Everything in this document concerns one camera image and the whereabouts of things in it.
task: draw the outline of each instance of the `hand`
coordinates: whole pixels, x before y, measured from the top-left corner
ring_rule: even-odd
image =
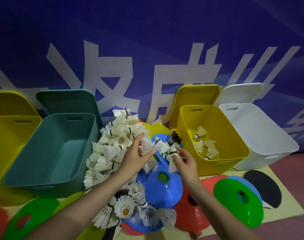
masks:
[[[155,150],[151,150],[143,157],[138,154],[142,151],[138,146],[143,136],[144,133],[141,133],[134,139],[132,145],[127,149],[119,168],[119,171],[123,172],[123,175],[127,177],[128,181],[142,169],[144,164],[146,164],[155,153]]]
[[[179,152],[180,158],[178,156],[173,155],[172,159],[173,162],[178,169],[183,182],[186,184],[187,187],[194,185],[196,182],[200,182],[198,172],[197,172],[197,165],[195,159],[191,156],[191,154],[180,147],[176,147]]]

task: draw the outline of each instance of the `right hand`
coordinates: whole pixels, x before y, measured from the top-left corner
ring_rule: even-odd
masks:
[[[174,165],[178,169],[183,182],[187,186],[192,186],[196,182],[200,182],[195,159],[187,150],[182,149],[180,147],[176,147],[176,149],[178,150],[180,157],[185,157],[185,160],[184,158],[181,159],[180,157],[175,155],[173,155],[172,157]]]

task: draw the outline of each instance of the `teal lid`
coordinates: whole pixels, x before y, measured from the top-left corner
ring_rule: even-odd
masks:
[[[92,113],[98,129],[102,119],[92,93],[85,89],[46,90],[36,94],[37,100],[48,115],[58,113]]]

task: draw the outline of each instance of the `pile of shuttlecocks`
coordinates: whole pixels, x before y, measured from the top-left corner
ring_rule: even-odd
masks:
[[[207,135],[207,130],[202,127],[199,126],[197,128],[197,133],[194,135],[194,139],[198,140],[200,137],[204,137]],[[204,158],[205,160],[209,161],[211,159],[213,159],[214,157],[219,155],[218,150],[215,148],[215,141],[207,141],[207,140],[199,140],[196,142],[193,142],[193,146],[194,149],[197,153],[202,154],[203,152],[203,147],[207,147],[207,151],[206,151],[206,157]]]
[[[105,181],[117,171],[124,154],[133,140],[141,133],[145,133],[141,141],[141,156],[150,150],[162,150],[161,146],[152,142],[149,130],[139,121],[138,114],[132,115],[129,109],[113,110],[114,121],[100,129],[102,134],[98,142],[93,142],[93,153],[86,161],[88,170],[84,178],[85,193],[94,185]],[[151,157],[143,166],[146,174],[157,170],[158,161]],[[137,175],[122,187],[123,195],[113,196],[109,203],[93,219],[94,226],[102,229],[121,224],[123,219],[132,223],[143,223],[145,226],[155,227],[161,220],[164,226],[174,227],[176,212],[173,209],[156,208],[145,198],[144,186],[137,182]]]

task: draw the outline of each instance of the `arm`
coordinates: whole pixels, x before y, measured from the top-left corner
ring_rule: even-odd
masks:
[[[177,147],[180,156],[173,161],[182,180],[191,192],[194,200],[211,223],[215,232],[222,240],[258,240],[259,237],[226,209],[200,182],[194,158],[186,150]]]
[[[107,205],[119,189],[129,182],[143,165],[153,157],[150,151],[138,155],[138,145],[144,133],[135,138],[126,151],[119,170],[82,198],[66,206],[30,232],[24,240],[74,240],[94,217]]]

